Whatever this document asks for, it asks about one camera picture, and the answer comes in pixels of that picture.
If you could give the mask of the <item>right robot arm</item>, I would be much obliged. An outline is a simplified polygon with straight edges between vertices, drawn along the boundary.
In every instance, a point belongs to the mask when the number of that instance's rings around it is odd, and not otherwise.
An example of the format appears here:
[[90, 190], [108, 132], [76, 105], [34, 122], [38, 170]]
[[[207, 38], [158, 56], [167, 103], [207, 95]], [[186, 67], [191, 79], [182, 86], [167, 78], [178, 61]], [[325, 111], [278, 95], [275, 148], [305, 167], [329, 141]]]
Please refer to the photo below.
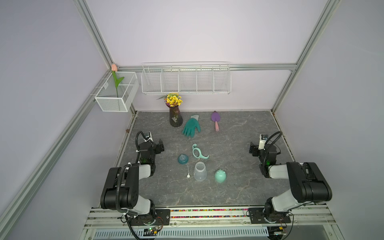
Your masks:
[[260, 170], [265, 178], [288, 180], [290, 188], [284, 193], [267, 199], [262, 216], [272, 220], [279, 214], [307, 205], [328, 202], [333, 193], [316, 163], [287, 162], [276, 164], [276, 146], [266, 144], [263, 148], [250, 143], [249, 153], [259, 158]]

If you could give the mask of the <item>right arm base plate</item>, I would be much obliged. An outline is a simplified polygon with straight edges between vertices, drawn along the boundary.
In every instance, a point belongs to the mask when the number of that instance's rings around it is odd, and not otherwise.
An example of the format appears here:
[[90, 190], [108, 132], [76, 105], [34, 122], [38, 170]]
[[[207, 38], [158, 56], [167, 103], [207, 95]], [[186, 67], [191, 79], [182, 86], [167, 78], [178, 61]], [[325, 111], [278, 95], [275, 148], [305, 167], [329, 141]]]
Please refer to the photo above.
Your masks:
[[249, 208], [246, 212], [246, 216], [250, 218], [252, 224], [291, 223], [289, 213], [267, 213], [265, 208]]

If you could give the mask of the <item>teal bottle collar with nipple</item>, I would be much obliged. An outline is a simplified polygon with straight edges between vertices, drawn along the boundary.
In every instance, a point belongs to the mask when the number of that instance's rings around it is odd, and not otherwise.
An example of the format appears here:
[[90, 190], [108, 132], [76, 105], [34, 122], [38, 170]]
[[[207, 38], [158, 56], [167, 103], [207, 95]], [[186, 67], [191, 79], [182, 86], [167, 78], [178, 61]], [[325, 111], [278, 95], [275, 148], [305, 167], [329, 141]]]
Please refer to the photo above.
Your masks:
[[186, 154], [180, 154], [178, 156], [178, 163], [181, 165], [186, 165], [189, 161], [189, 157]]

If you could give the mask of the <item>clear baby bottle body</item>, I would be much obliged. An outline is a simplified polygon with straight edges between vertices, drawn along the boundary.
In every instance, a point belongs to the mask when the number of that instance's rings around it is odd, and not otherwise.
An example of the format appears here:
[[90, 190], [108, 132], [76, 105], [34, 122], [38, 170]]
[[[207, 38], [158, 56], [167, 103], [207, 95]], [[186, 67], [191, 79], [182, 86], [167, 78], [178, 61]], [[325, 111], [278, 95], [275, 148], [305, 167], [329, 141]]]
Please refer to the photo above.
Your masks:
[[207, 168], [205, 163], [197, 162], [194, 169], [195, 180], [202, 182], [207, 178]]

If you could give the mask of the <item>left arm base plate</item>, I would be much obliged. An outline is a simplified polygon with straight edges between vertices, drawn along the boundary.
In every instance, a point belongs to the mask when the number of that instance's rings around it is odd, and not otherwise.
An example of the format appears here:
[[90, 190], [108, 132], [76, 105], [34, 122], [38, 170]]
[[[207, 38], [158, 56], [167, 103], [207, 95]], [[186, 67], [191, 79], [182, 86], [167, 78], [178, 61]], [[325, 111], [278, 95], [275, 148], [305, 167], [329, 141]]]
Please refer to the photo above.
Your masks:
[[130, 219], [131, 226], [168, 226], [171, 220], [169, 209], [156, 209], [154, 214], [138, 215]]

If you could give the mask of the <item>white straw with weight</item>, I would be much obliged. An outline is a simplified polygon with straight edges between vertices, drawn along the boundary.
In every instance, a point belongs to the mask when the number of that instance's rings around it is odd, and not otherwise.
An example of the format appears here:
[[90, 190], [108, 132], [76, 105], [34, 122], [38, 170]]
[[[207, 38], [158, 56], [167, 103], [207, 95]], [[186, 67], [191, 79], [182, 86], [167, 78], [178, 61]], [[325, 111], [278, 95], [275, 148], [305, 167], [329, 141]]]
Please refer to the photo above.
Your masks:
[[190, 179], [190, 178], [191, 178], [191, 173], [190, 173], [190, 167], [189, 167], [189, 165], [187, 165], [187, 171], [188, 171], [188, 173], [187, 173], [187, 179]]

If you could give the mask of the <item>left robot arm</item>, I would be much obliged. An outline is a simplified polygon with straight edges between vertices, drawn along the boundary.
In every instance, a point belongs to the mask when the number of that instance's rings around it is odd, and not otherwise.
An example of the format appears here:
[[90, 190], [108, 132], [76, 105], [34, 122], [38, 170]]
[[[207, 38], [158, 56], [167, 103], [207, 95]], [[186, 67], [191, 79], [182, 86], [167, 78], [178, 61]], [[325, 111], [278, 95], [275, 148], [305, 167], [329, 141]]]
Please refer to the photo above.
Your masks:
[[151, 140], [137, 145], [134, 163], [111, 168], [102, 191], [102, 209], [116, 210], [130, 217], [144, 216], [154, 219], [156, 209], [152, 200], [139, 195], [139, 181], [152, 177], [156, 170], [156, 155], [165, 150], [162, 140]]

